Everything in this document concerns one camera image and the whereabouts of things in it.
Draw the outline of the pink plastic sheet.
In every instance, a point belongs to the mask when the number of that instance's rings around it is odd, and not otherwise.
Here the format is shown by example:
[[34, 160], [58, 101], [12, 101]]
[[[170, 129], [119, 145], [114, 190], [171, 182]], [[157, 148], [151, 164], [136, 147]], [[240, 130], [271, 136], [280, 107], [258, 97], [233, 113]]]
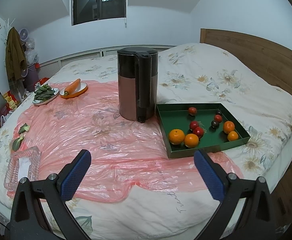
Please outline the pink plastic sheet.
[[[30, 129], [19, 134], [24, 123]], [[33, 146], [41, 152], [40, 179], [60, 171], [80, 150], [91, 153], [79, 198], [120, 202], [134, 186], [176, 192], [206, 188], [193, 158], [168, 158], [156, 118], [140, 123], [119, 114], [115, 82], [89, 81], [87, 92], [76, 98], [30, 106], [18, 118], [11, 146], [20, 135], [24, 140], [16, 152]]]

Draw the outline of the brown coat on rack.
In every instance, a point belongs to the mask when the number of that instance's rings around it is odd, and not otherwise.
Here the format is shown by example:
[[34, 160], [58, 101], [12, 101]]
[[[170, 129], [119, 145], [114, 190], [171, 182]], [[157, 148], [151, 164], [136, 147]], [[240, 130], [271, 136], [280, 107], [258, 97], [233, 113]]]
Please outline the brown coat on rack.
[[9, 82], [21, 79], [22, 72], [28, 68], [20, 35], [14, 27], [8, 33], [5, 63]]

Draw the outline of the white plate with greens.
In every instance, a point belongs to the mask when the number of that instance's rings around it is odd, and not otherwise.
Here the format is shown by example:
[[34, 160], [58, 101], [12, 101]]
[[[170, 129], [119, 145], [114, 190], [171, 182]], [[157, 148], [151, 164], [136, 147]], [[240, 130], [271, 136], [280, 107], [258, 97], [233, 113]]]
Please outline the white plate with greens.
[[58, 88], [52, 88], [49, 85], [39, 87], [34, 94], [33, 104], [44, 105], [52, 101], [59, 94]]

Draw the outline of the clear glass square dish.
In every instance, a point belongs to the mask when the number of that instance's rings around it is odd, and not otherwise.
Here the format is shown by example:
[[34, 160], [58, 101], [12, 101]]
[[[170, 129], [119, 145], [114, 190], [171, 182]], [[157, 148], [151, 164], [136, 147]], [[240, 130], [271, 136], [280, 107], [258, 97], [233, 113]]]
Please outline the clear glass square dish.
[[15, 192], [20, 179], [38, 180], [41, 152], [37, 146], [11, 155], [8, 170], [4, 179], [4, 188]]

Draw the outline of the dark window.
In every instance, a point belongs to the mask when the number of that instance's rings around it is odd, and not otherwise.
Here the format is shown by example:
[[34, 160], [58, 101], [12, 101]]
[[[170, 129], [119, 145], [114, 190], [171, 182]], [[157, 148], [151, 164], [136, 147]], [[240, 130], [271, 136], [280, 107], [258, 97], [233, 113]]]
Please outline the dark window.
[[126, 0], [72, 0], [72, 24], [126, 17]]

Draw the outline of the wooden headboard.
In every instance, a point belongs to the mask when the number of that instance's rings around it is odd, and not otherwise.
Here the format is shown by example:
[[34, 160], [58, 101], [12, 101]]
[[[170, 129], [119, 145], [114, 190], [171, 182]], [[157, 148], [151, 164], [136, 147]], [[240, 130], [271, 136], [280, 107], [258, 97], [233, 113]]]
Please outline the wooden headboard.
[[237, 57], [270, 85], [292, 95], [292, 50], [261, 37], [235, 31], [200, 30], [200, 42]]

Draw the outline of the floral white bed quilt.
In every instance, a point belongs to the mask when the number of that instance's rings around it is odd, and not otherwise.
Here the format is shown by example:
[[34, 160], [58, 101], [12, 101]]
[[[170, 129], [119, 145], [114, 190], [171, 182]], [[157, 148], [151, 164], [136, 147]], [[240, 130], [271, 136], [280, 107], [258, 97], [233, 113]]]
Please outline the floral white bed quilt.
[[[268, 84], [226, 50], [202, 43], [159, 53], [158, 103], [222, 103], [250, 135], [242, 146], [218, 153], [214, 160], [245, 179], [266, 178], [274, 190], [292, 161], [292, 95]], [[49, 79], [64, 88], [76, 79], [117, 83], [117, 56], [69, 63]], [[13, 154], [11, 142], [28, 97], [0, 129], [0, 215], [10, 218], [13, 194], [4, 179]], [[150, 191], [138, 186], [120, 202], [79, 198], [67, 206], [92, 239], [189, 239], [218, 206], [207, 188], [195, 192]]]

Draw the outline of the red plum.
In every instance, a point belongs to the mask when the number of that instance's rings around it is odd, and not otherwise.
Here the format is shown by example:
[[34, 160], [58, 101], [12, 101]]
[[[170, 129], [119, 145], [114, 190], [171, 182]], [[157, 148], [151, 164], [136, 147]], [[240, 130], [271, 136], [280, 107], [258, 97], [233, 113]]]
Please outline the red plum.
[[193, 134], [195, 134], [199, 139], [203, 137], [204, 133], [204, 129], [200, 126], [193, 130]]
[[216, 115], [214, 116], [214, 120], [215, 120], [216, 122], [218, 122], [218, 123], [221, 123], [221, 122], [222, 122], [222, 116], [216, 114]]
[[199, 123], [198, 123], [197, 121], [194, 120], [194, 121], [191, 121], [191, 122], [190, 122], [190, 124], [189, 124], [189, 129], [190, 129], [190, 130], [193, 131], [193, 130], [196, 129], [197, 127], [199, 127]]
[[189, 107], [188, 109], [188, 114], [192, 115], [192, 116], [196, 116], [197, 115], [197, 109], [195, 107]]

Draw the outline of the red bag on floor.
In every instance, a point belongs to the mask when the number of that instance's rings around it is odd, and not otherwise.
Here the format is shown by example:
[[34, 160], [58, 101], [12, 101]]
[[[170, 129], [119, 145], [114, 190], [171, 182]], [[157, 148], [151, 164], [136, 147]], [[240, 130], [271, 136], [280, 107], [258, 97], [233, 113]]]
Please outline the red bag on floor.
[[37, 83], [36, 85], [43, 85], [45, 82], [47, 82], [49, 80], [48, 77], [44, 77], [44, 78], [41, 78]]

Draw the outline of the orange mandarin front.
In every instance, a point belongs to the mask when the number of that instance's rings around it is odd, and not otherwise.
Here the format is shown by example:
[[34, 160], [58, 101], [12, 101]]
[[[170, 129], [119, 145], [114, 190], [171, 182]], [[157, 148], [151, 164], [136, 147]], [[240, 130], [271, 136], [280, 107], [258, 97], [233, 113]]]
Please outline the orange mandarin front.
[[169, 132], [168, 139], [172, 145], [180, 145], [184, 142], [185, 134], [181, 129], [172, 129]]

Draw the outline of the small orange mandarin back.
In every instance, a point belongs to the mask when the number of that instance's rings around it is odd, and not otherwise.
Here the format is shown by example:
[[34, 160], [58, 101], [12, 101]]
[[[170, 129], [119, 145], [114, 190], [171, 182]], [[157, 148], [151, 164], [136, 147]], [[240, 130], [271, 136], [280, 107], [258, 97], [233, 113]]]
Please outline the small orange mandarin back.
[[235, 141], [239, 139], [239, 135], [236, 131], [231, 131], [230, 133], [228, 133], [227, 139], [228, 141]]

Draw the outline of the pile of green leaves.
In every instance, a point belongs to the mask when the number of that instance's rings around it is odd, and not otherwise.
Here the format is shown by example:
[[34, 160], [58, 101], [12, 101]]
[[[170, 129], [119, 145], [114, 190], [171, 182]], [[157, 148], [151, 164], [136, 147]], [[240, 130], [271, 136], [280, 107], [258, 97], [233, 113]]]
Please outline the pile of green leaves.
[[35, 91], [34, 100], [41, 102], [47, 101], [54, 96], [54, 93], [55, 91], [50, 85], [42, 85]]

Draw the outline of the black rose-gold electric kettle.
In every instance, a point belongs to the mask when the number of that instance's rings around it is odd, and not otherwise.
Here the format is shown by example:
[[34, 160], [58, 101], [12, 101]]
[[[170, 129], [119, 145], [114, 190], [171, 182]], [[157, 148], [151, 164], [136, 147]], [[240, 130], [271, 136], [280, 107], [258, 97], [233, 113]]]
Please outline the black rose-gold electric kettle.
[[144, 123], [155, 114], [158, 81], [158, 51], [126, 47], [117, 51], [119, 113]]

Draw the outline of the green rectangular tray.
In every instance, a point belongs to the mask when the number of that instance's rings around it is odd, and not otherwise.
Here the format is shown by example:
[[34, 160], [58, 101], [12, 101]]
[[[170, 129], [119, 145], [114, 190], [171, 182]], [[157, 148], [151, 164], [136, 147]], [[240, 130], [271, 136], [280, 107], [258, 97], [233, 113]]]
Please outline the green rectangular tray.
[[[170, 159], [192, 157], [196, 150], [219, 152], [245, 145], [250, 139], [249, 133], [222, 103], [172, 103], [156, 106], [167, 156]], [[197, 121], [204, 134], [195, 148], [188, 148], [184, 143], [173, 145], [169, 141], [169, 132], [180, 129], [185, 134], [192, 132], [190, 123]], [[234, 123], [239, 138], [229, 141], [223, 131], [225, 122]]]

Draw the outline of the purple bin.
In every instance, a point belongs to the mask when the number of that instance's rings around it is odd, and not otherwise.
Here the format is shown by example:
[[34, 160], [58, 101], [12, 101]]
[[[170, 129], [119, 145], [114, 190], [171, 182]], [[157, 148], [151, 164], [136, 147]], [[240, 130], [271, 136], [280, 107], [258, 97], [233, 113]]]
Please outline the purple bin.
[[38, 71], [36, 70], [36, 64], [28, 67], [27, 75], [24, 77], [23, 84], [29, 92], [35, 90], [35, 84], [39, 81]]

